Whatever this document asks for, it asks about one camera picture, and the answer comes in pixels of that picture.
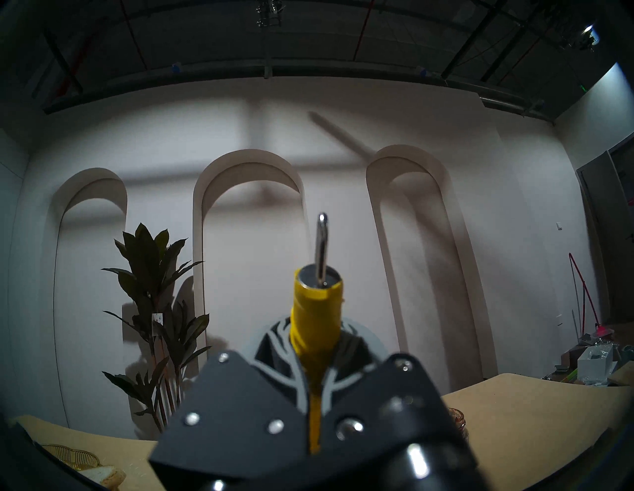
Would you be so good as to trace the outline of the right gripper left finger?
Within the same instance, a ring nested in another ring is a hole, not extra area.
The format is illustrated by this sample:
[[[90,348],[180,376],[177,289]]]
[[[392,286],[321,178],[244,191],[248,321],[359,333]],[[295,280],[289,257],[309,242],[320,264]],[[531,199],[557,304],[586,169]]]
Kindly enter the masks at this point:
[[[257,478],[308,456],[308,412],[290,318],[281,318],[240,349],[208,355],[148,460],[166,490]]]

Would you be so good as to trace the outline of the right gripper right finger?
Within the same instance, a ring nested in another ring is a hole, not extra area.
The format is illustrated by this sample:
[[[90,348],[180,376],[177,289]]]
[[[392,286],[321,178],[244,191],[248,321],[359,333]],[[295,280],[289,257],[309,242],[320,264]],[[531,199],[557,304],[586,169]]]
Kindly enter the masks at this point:
[[[323,379],[319,490],[488,490],[421,362],[343,319]]]

